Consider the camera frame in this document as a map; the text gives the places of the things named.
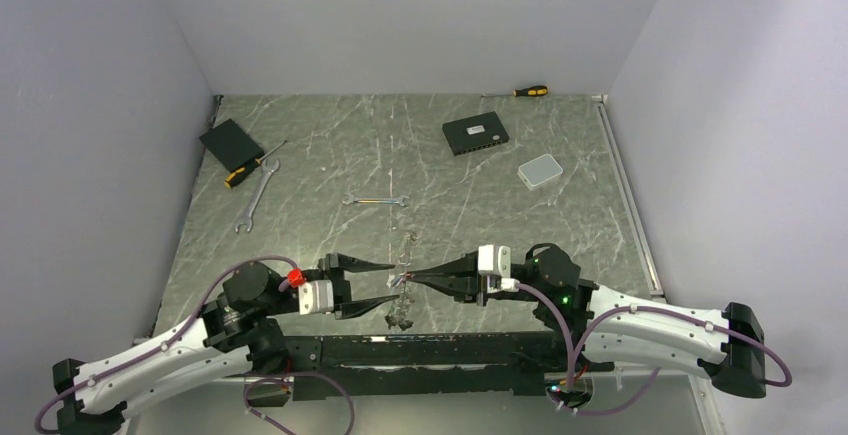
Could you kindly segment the large metal keyring with chain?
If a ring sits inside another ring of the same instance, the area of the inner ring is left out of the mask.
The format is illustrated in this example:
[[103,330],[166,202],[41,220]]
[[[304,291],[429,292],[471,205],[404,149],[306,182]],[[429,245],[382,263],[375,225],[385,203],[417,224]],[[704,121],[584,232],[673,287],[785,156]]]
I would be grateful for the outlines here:
[[391,301],[385,321],[389,330],[406,331],[413,326],[408,317],[414,299],[406,282],[406,274],[411,266],[411,251],[417,241],[417,233],[407,229],[401,246],[401,254],[396,264],[397,273],[389,279],[388,286],[396,298]]

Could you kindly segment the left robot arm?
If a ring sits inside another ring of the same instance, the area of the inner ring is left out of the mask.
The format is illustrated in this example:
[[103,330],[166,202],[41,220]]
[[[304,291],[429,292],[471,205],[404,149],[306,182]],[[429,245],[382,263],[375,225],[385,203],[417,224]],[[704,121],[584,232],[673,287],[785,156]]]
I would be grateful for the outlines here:
[[56,434],[115,434],[147,406],[231,375],[275,375],[291,363],[277,321],[281,314],[334,314],[358,318],[387,302],[355,301],[345,275],[387,269],[339,253],[302,270],[279,255],[289,272],[269,267],[273,256],[250,258],[226,269],[193,311],[175,326],[119,354],[95,362],[56,363]]

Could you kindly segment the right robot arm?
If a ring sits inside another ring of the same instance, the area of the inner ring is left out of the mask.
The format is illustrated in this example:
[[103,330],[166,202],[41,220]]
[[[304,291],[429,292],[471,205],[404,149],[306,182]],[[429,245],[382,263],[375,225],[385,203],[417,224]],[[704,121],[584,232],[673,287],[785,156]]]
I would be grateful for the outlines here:
[[626,295],[582,278],[553,243],[532,246],[521,262],[506,246],[484,245],[403,279],[459,303],[536,303],[535,318],[565,333],[550,346],[564,370],[624,362],[682,371],[741,398],[767,392],[764,331],[751,307],[731,302],[722,310],[695,309]]

